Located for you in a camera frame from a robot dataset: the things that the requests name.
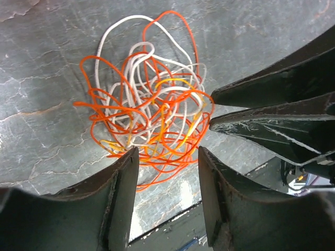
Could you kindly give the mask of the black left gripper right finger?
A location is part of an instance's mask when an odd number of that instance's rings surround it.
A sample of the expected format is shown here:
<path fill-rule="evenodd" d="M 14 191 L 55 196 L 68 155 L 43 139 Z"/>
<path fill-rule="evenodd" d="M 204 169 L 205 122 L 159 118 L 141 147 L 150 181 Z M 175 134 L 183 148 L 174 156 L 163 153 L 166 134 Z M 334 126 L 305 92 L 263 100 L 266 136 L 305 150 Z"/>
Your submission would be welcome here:
<path fill-rule="evenodd" d="M 334 250 L 334 193 L 281 193 L 236 172 L 205 147 L 198 172 L 214 250 Z"/>

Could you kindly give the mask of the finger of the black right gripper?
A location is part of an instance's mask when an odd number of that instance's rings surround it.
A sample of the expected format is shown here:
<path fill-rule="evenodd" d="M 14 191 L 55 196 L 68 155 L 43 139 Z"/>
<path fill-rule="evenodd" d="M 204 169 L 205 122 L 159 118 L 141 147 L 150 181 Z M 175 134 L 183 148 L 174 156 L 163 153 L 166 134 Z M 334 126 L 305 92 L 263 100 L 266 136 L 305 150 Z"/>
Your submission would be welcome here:
<path fill-rule="evenodd" d="M 334 94 L 233 112 L 210 130 L 245 139 L 295 165 L 334 153 Z"/>
<path fill-rule="evenodd" d="M 212 92 L 214 103 L 260 108 L 334 91 L 334 28 L 269 67 Z"/>

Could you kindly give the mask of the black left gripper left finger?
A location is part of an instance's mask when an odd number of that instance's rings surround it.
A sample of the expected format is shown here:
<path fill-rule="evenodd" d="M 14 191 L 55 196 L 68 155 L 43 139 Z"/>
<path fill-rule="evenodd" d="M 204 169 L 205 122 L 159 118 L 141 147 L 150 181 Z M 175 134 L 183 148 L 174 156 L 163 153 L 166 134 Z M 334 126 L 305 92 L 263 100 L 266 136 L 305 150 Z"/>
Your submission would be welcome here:
<path fill-rule="evenodd" d="M 1 250 L 126 250 L 139 171 L 132 148 L 55 194 L 1 189 Z"/>

